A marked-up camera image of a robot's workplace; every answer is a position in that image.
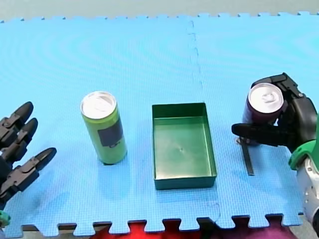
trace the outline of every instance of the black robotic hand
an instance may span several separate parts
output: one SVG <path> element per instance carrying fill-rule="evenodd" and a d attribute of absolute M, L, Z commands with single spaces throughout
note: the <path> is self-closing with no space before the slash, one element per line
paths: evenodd
<path fill-rule="evenodd" d="M 33 104 L 27 102 L 9 118 L 0 120 L 0 210 L 18 191 L 25 190 L 39 176 L 39 171 L 56 154 L 55 148 L 48 148 L 32 157 L 22 166 L 13 169 L 13 163 L 20 161 L 37 129 L 38 121 L 31 116 Z"/>
<path fill-rule="evenodd" d="M 277 125 L 237 123 L 232 126 L 233 134 L 251 139 L 260 144 L 286 146 L 290 152 L 308 141 L 316 139 L 317 111 L 298 85 L 286 74 L 258 80 L 259 83 L 271 83 L 283 93 L 285 104 Z"/>

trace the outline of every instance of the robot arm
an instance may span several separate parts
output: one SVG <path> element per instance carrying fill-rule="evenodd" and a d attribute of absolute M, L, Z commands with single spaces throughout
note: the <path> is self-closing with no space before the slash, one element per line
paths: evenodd
<path fill-rule="evenodd" d="M 17 192 L 24 191 L 39 177 L 44 168 L 56 154 L 55 148 L 48 148 L 32 157 L 24 165 L 13 169 L 13 163 L 20 161 L 37 129 L 36 118 L 31 116 L 33 105 L 27 102 L 19 107 L 9 118 L 0 120 L 0 228 L 10 222 L 10 216 L 1 211 Z"/>
<path fill-rule="evenodd" d="M 271 146 L 286 146 L 292 153 L 291 169 L 304 194 L 304 214 L 319 237 L 319 117 L 312 101 L 298 90 L 298 85 L 285 73 L 253 83 L 271 83 L 280 88 L 284 107 L 277 125 L 237 123 L 233 134 Z"/>

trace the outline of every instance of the red cloth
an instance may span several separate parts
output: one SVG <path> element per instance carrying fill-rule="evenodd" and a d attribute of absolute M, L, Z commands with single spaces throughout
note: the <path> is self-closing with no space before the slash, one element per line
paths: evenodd
<path fill-rule="evenodd" d="M 145 223 L 131 223 L 131 233 L 126 235 L 111 235 L 108 230 L 102 230 L 90 239 L 200 239 L 200 232 L 180 232 L 178 222 L 165 223 L 165 232 L 145 233 Z"/>
<path fill-rule="evenodd" d="M 126 235 L 110 235 L 108 229 L 98 232 L 91 239 L 200 239 L 201 232 L 180 232 L 180 222 L 168 221 L 164 223 L 165 232 L 145 233 L 145 223 L 131 223 L 131 233 Z M 250 229 L 248 221 L 239 220 L 236 228 L 230 230 L 217 229 L 210 239 L 297 239 L 289 228 L 281 226 L 281 219 L 272 219 L 267 228 Z"/>

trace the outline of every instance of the green can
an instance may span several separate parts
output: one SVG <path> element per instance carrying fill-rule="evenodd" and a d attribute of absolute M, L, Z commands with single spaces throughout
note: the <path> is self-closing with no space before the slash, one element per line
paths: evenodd
<path fill-rule="evenodd" d="M 127 147 L 115 97 L 104 91 L 89 93 L 81 102 L 81 113 L 99 159 L 104 164 L 121 161 Z"/>

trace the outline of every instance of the green metal box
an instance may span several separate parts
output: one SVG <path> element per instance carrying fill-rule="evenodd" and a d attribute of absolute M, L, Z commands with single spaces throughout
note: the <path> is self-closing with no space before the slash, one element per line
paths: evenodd
<path fill-rule="evenodd" d="M 153 105 L 155 187 L 211 187 L 217 176 L 205 103 Z"/>

